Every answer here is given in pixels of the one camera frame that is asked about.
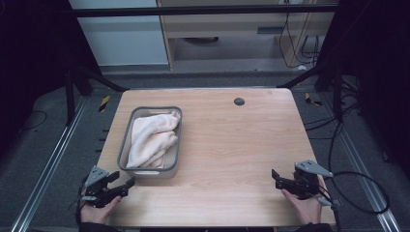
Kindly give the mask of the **grey plastic basket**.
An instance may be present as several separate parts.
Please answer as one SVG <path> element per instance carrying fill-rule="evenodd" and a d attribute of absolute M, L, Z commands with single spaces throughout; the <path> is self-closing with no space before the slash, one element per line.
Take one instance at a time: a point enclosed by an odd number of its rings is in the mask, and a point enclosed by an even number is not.
<path fill-rule="evenodd" d="M 132 124 L 137 118 L 149 117 L 157 114 L 166 114 L 172 111 L 177 111 L 181 114 L 181 120 L 177 128 L 174 130 L 178 136 L 178 140 L 175 145 L 170 147 L 164 155 L 164 167 L 163 168 L 127 168 L 129 152 L 132 145 Z M 140 106 L 134 109 L 131 113 L 128 121 L 125 134 L 123 137 L 122 145 L 117 159 L 117 165 L 123 171 L 126 171 L 130 176 L 135 176 L 139 179 L 169 179 L 172 178 L 178 170 L 178 158 L 179 158 L 179 145 L 181 140 L 182 130 L 182 110 L 177 106 L 163 106 L 163 107 L 149 107 Z"/>

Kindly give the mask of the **person's right hand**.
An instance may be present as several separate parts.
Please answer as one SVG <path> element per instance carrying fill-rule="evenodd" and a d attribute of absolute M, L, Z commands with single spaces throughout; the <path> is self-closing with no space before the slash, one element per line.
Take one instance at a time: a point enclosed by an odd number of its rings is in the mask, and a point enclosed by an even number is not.
<path fill-rule="evenodd" d="M 282 189 L 281 193 L 296 210 L 301 224 L 317 224 L 321 222 L 322 205 L 316 197 L 300 200 L 286 189 Z"/>

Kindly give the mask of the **person's left hand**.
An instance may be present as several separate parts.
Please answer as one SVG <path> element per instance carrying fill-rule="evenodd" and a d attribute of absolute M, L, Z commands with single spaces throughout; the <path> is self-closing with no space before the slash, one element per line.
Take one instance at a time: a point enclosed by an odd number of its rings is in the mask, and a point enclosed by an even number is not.
<path fill-rule="evenodd" d="M 103 208 L 96 208 L 92 205 L 84 203 L 80 207 L 80 221 L 87 223 L 105 224 L 107 222 L 109 215 L 121 202 L 121 200 L 121 196 L 116 196 Z"/>

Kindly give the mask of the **black metal stand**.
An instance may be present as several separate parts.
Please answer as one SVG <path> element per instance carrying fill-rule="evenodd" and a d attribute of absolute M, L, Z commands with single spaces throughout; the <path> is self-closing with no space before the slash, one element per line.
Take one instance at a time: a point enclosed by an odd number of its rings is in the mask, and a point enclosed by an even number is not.
<path fill-rule="evenodd" d="M 101 74 L 91 71 L 77 63 L 70 62 L 65 68 L 65 89 L 67 103 L 67 123 L 69 126 L 75 117 L 75 102 L 73 88 L 76 87 L 81 96 L 90 96 L 93 93 L 93 88 L 88 79 L 98 81 L 100 84 L 108 87 L 115 92 L 125 92 L 127 88 L 117 85 Z"/>
<path fill-rule="evenodd" d="M 296 78 L 279 85 L 279 88 L 291 89 L 298 83 L 301 83 L 311 76 L 317 75 L 318 79 L 314 84 L 314 88 L 321 92 L 333 85 L 333 113 L 339 122 L 343 121 L 343 113 L 341 108 L 341 90 L 342 90 L 342 68 L 339 62 L 324 61 L 314 68 L 303 72 Z"/>

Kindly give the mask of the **cream towel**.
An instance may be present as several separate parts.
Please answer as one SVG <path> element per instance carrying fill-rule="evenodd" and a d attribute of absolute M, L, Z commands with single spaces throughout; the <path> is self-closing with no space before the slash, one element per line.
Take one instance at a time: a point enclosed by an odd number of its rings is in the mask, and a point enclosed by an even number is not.
<path fill-rule="evenodd" d="M 174 130 L 180 120 L 181 114 L 177 111 L 135 119 L 126 167 L 163 168 L 165 152 L 178 140 Z"/>

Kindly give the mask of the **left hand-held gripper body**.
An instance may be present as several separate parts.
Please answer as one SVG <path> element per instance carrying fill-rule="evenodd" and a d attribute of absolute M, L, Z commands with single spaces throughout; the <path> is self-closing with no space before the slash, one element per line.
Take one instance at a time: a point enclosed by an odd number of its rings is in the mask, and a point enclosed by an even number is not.
<path fill-rule="evenodd" d="M 103 208 L 114 199 L 116 196 L 106 182 L 108 175 L 107 171 L 94 166 L 85 180 L 85 193 L 81 199 L 97 208 Z"/>

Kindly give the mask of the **dark curtain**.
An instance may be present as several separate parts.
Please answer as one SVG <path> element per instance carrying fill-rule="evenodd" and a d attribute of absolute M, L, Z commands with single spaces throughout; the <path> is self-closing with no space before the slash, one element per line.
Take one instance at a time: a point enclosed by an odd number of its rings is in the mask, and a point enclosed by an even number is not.
<path fill-rule="evenodd" d="M 34 101 L 65 85 L 63 62 L 51 45 L 53 34 L 79 65 L 101 72 L 78 20 L 49 14 L 71 8 L 69 0 L 0 0 L 0 159 Z"/>
<path fill-rule="evenodd" d="M 410 0 L 338 0 L 321 54 L 359 79 L 359 98 L 389 158 L 410 179 Z"/>

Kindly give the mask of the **black horizontal bar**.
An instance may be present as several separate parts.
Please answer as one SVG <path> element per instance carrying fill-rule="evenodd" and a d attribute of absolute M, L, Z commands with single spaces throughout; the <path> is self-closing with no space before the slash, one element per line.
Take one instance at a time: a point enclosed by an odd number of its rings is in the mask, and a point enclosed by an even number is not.
<path fill-rule="evenodd" d="M 123 9 L 72 10 L 77 17 L 102 16 L 151 16 L 151 15 L 235 15 L 235 14 L 282 14 L 282 13 L 329 13 L 338 4 L 309 5 L 248 5 L 248 6 L 193 6 Z"/>

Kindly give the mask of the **aluminium floor rail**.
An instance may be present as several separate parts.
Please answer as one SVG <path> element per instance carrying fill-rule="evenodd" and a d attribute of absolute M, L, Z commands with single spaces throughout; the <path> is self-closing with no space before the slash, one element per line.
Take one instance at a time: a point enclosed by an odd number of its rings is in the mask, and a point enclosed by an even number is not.
<path fill-rule="evenodd" d="M 74 116 L 72 121 L 64 127 L 62 134 L 59 137 L 57 144 L 55 145 L 50 158 L 48 159 L 41 176 L 35 184 L 29 198 L 27 199 L 24 207 L 15 219 L 10 232 L 26 232 L 29 225 L 37 212 L 41 201 L 44 198 L 44 194 L 49 186 L 51 179 L 56 172 L 56 169 L 60 163 L 61 158 L 64 156 L 65 151 L 73 137 L 73 133 L 83 115 L 84 108 L 88 102 L 88 97 L 80 97 L 78 105 L 74 109 Z"/>
<path fill-rule="evenodd" d="M 323 93 L 320 93 L 319 96 L 323 101 L 323 105 L 329 111 L 330 115 L 336 118 L 333 113 L 332 98 Z M 336 118 L 335 124 L 337 125 L 339 139 L 341 140 L 341 144 L 345 150 L 345 155 L 348 157 L 353 169 L 360 174 L 364 174 L 365 176 L 370 177 L 368 168 L 365 166 L 364 161 L 361 159 L 358 150 L 356 149 L 350 135 L 344 127 L 343 122 L 339 122 Z M 362 189 L 366 194 L 366 198 L 372 207 L 372 210 L 382 211 L 383 209 L 386 209 L 384 213 L 376 215 L 383 230 L 385 232 L 402 232 L 402 229 L 396 221 L 394 214 L 387 205 L 387 200 L 383 196 L 382 189 L 378 187 L 374 182 L 367 180 L 365 177 L 361 178 L 360 183 L 362 185 Z"/>

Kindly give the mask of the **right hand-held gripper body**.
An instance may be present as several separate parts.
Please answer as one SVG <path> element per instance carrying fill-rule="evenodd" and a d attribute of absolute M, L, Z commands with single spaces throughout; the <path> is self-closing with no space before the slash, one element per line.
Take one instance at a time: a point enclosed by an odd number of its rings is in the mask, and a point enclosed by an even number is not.
<path fill-rule="evenodd" d="M 315 161 L 308 159 L 295 163 L 295 172 L 293 173 L 296 185 L 301 188 L 297 196 L 301 200 L 318 196 L 318 201 L 323 206 L 337 207 L 338 201 L 334 200 L 329 192 L 322 186 L 319 177 L 333 178 L 334 174 L 322 167 Z"/>

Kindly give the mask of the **light wooden desk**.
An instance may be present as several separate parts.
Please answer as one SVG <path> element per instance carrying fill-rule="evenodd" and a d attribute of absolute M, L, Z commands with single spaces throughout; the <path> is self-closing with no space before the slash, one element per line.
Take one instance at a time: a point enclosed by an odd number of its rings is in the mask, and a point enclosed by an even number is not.
<path fill-rule="evenodd" d="M 338 0 L 156 0 L 160 7 L 302 5 Z M 307 36 L 325 36 L 333 13 L 163 15 L 167 39 L 253 36 L 273 34 L 285 63 L 297 64 Z"/>

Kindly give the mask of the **white cabinet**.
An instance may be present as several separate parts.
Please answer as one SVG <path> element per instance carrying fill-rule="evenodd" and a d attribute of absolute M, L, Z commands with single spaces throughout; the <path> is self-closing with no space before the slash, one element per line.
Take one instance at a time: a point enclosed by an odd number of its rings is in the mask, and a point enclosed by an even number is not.
<path fill-rule="evenodd" d="M 156 0 L 69 0 L 74 10 L 151 8 Z M 81 17 L 78 22 L 101 67 L 167 65 L 158 16 Z"/>

